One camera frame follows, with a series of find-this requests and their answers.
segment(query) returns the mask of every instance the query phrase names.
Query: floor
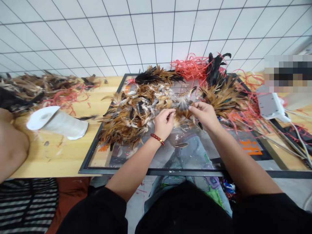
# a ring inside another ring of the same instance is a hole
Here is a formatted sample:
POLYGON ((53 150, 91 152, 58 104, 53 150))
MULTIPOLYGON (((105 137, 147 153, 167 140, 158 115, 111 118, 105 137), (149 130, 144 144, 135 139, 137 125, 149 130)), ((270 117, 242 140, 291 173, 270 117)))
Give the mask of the floor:
MULTIPOLYGON (((264 168, 277 170, 276 163, 262 161, 264 168)), ((136 193, 127 203, 126 219, 128 220, 128 234, 134 234, 136 225, 144 214, 144 202, 149 198, 150 191, 156 176, 145 176, 142 184, 138 187, 136 193)), ((299 206, 303 207, 307 197, 312 193, 312 180, 307 179, 274 179, 281 189, 299 206)), ((106 184, 105 176, 98 177, 97 186, 106 184)), ((312 202, 308 206, 308 210, 312 211, 312 202)))

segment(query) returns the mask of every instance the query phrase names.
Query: black sleeve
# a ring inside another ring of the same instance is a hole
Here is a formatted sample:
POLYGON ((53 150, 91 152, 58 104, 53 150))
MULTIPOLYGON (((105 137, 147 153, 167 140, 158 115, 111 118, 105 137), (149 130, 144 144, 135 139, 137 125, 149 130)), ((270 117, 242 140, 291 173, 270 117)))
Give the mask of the black sleeve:
POLYGON ((311 233, 312 215, 285 193, 249 196, 233 210, 236 233, 311 233))
POLYGON ((57 233, 127 233, 127 203, 103 188, 77 203, 66 215, 57 233))

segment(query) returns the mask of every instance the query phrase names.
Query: white power strip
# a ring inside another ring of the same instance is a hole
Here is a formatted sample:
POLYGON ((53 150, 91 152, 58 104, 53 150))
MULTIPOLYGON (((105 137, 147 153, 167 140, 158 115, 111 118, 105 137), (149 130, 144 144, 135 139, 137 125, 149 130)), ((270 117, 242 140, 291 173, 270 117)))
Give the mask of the white power strip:
POLYGON ((291 119, 285 115, 285 109, 277 93, 266 93, 264 85, 259 87, 256 92, 260 115, 263 118, 267 120, 278 118, 284 123, 291 122, 291 119))

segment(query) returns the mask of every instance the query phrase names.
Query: pile of feathers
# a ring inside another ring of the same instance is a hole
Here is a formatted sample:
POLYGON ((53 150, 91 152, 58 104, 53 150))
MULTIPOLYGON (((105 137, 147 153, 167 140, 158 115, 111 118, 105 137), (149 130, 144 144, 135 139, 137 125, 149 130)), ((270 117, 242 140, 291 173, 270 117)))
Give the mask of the pile of feathers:
MULTIPOLYGON (((243 111, 247 102, 247 94, 236 86, 237 75, 220 72, 222 61, 230 53, 215 58, 209 54, 206 70, 206 84, 197 90, 198 101, 212 105, 217 116, 227 119, 233 111, 243 111)), ((193 104, 191 94, 197 89, 193 87, 182 94, 176 94, 170 88, 174 82, 183 82, 183 76, 175 71, 166 71, 149 67, 135 78, 135 89, 126 93, 122 90, 111 98, 111 106, 103 116, 103 129, 99 134, 102 144, 112 146, 129 145, 135 148, 146 132, 153 126, 155 117, 162 109, 174 108, 174 127, 187 131, 188 128, 201 127, 188 107, 193 104)))
MULTIPOLYGON (((94 85, 95 75, 81 78, 85 85, 94 85)), ((45 99, 53 98, 60 91, 68 89, 78 83, 76 76, 62 76, 45 71, 42 77, 25 75, 11 78, 0 76, 0 108, 7 109, 12 113, 27 112, 37 107, 45 99)))

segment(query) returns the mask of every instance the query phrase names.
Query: white tape roll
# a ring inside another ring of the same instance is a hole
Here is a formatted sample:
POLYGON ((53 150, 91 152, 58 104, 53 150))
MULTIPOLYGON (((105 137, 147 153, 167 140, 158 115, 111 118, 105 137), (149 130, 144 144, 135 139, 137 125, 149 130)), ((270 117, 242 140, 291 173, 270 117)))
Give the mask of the white tape roll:
POLYGON ((44 129, 67 136, 69 140, 77 140, 85 135, 88 122, 60 111, 58 106, 51 106, 34 112, 26 126, 29 130, 44 129))

